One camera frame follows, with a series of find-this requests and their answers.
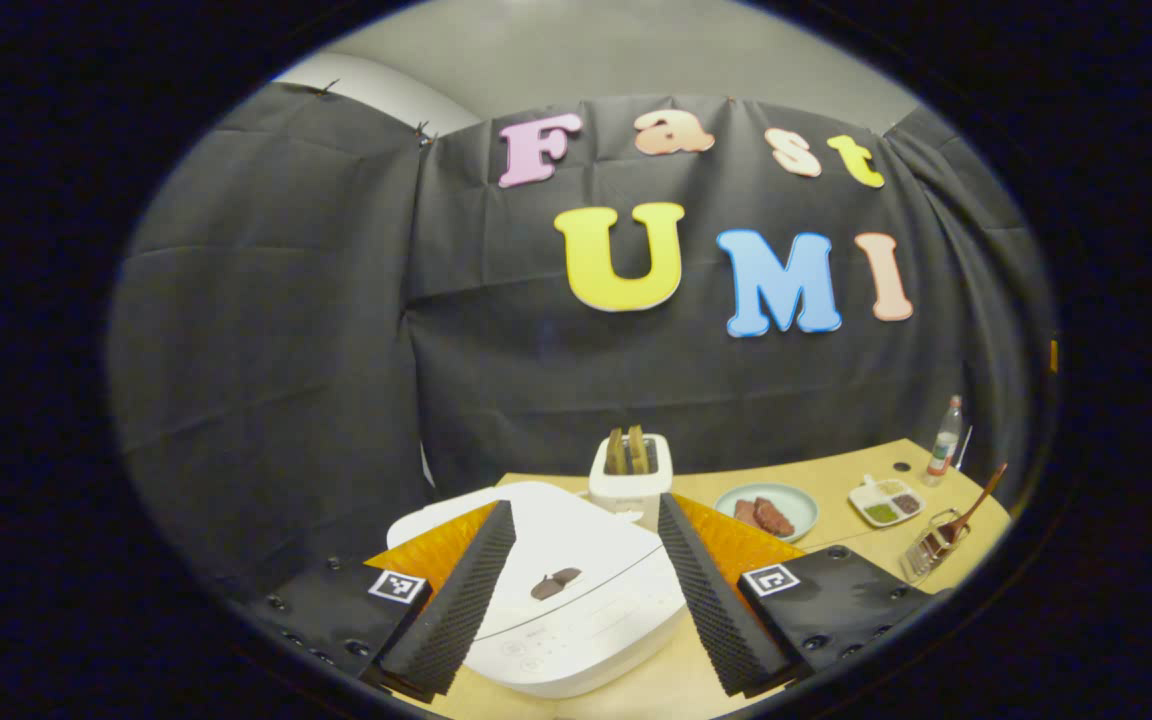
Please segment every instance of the meat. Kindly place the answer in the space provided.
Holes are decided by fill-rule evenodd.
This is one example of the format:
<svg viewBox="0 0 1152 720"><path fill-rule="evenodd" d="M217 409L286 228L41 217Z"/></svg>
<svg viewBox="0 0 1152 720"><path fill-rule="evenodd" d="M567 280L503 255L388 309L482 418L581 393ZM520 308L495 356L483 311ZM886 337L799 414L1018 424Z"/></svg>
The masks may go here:
<svg viewBox="0 0 1152 720"><path fill-rule="evenodd" d="M755 517L753 502L748 500L737 500L735 516L736 520L741 521L741 523L763 530L763 526L758 524L758 520Z"/></svg>
<svg viewBox="0 0 1152 720"><path fill-rule="evenodd" d="M758 520L759 526L773 536L794 535L794 525L790 524L790 521L786 520L785 515L781 515L781 511L765 497L755 499L755 520Z"/></svg>

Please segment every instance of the black fabric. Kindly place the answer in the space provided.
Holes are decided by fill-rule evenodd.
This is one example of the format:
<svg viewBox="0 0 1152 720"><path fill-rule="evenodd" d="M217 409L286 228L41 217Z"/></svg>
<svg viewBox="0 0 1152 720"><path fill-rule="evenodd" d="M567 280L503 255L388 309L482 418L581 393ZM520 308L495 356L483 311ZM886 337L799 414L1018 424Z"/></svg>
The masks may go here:
<svg viewBox="0 0 1152 720"><path fill-rule="evenodd" d="M931 109L887 131L914 174L952 250L969 311L965 338L968 419L972 438L963 471L986 478L1009 462L996 500L1020 500L1020 478L1038 452L1039 378L1049 372L1058 336L1056 301L1038 242L1018 206L980 156Z"/></svg>
<svg viewBox="0 0 1152 720"><path fill-rule="evenodd" d="M111 316L111 402L143 501L205 577L260 592L376 552L430 501L399 305L417 158L396 119L273 85L146 210Z"/></svg>
<svg viewBox="0 0 1152 720"><path fill-rule="evenodd" d="M642 154L634 119L660 108L691 111L717 144L700 154ZM568 141L558 173L499 188L506 158L499 129L564 111L579 114L584 128ZM799 132L823 175L785 172L763 139L770 127ZM826 145L841 132L873 152L886 179L881 190L851 179ZM510 470L585 473L607 429L632 423L669 439L681 473L771 465L904 437L930 446L952 393L965 396L969 420L978 402L988 402L990 418L1010 423L975 429L968 456L984 455L977 444L1009 442L992 435L1028 422L1007 393L1021 392L1016 373L1033 365L1020 358L1032 348L998 340L1011 333L1014 318L1000 313L1014 288L993 276L991 258L964 247L973 236L946 229L945 200L931 196L929 184L952 173L911 165L910 146L819 115L714 97L550 106L439 138L422 173L407 316L420 366L422 433L440 488L488 486ZM973 190L958 183L945 191L955 209L967 209L957 222L972 227L984 222L963 197ZM582 305L567 283L554 217L581 206L615 209L613 263L623 276L636 276L650 258L643 225L630 213L653 200L685 210L679 223L684 274L675 295L641 313ZM735 291L717 236L735 228L761 233L781 260L797 233L828 237L842 327L728 336ZM873 317L872 274L854 242L863 232L896 238L914 318ZM1036 262L1029 250L1016 258ZM1038 282L1041 266L1024 272ZM992 323L1007 332L1000 336ZM1009 460L1020 478L1024 460Z"/></svg>
<svg viewBox="0 0 1152 720"><path fill-rule="evenodd" d="M717 144L642 154L634 120L661 108L691 111ZM584 128L558 173L498 187L499 129L564 111ZM783 170L771 127L799 132L823 175ZM873 152L881 190L826 145L844 134ZM659 200L685 211L675 295L639 313L581 304L554 217L615 209L613 263L637 276L650 258L632 209ZM796 234L828 237L842 327L728 336L735 286L717 237L737 228L782 263ZM864 232L896 238L914 318L873 317ZM379 550L393 520L433 500L420 442L440 495L460 495L507 471L585 473L617 425L666 435L679 473L929 446L961 393L964 469L983 477L1007 458L1018 480L1049 304L1006 192L929 113L884 138L756 101L614 97L423 147L361 103L273 85L207 132L147 209L109 371L160 528L227 592L259 593L306 562Z"/></svg>

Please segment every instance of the letter u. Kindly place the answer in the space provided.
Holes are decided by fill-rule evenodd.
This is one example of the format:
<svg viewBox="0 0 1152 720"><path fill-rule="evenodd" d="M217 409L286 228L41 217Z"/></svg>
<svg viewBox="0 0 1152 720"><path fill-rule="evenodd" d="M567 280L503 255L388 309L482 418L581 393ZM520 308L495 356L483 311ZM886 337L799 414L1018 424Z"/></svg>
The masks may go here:
<svg viewBox="0 0 1152 720"><path fill-rule="evenodd" d="M612 267L612 225L616 210L567 210L554 218L554 227L567 242L567 282L577 300L607 313L646 310L662 304L682 281L679 220L684 214L675 202L644 202L634 219L646 225L652 270L642 278L622 278Z"/></svg>

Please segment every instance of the wooden table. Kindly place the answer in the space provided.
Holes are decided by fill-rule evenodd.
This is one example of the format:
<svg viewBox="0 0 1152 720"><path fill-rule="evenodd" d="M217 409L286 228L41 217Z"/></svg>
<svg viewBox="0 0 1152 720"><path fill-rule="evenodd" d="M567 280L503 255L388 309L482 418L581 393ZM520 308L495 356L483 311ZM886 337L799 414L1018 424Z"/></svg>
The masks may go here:
<svg viewBox="0 0 1152 720"><path fill-rule="evenodd" d="M938 487L922 484L922 469L927 465L929 452L908 439L869 447L865 450L847 452L842 455L791 462L787 465L730 470L721 473L675 475L673 491L677 495L712 507L723 492L750 483L782 483L803 488L820 507L820 516L812 530L796 541L805 552L814 552L841 544L861 553L869 561L888 573L901 577L897 558L905 547L914 544L918 533L927 528L929 520L938 511L955 507L964 511L980 494L979 484L965 475L950 469ZM910 470L892 468L896 462L908 462ZM864 482L864 475L874 479L900 478L909 483L927 507L915 518L884 529L873 529L847 501L847 492ZM588 488L584 477L558 477L556 475L508 473L498 486L509 483L540 480L554 486L581 492ZM918 585L925 592L954 588L980 560L1009 523L1007 510L988 498L972 517L970 536L945 562ZM727 697L713 667L708 664L700 637L690 616L679 626L666 646L652 659L629 670L621 679L602 685L590 694L566 700L544 700L500 687L468 667L461 667L456 682L452 683L447 696L438 696L433 703L412 702L396 696L412 705L438 712L456 720L488 720L510 717L517 720L630 720L630 719L676 719L708 720L727 714L751 703L763 700L761 696Z"/></svg>

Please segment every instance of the divided tray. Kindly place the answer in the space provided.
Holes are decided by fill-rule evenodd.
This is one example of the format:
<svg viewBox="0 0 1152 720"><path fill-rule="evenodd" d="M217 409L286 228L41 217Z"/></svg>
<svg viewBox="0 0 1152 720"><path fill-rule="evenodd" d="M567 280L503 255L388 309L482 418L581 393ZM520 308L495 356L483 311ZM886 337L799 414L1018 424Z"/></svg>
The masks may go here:
<svg viewBox="0 0 1152 720"><path fill-rule="evenodd" d="M864 484L847 493L847 500L851 501L862 518L876 528L904 523L927 506L904 480L876 482L870 475L865 475Z"/></svg>

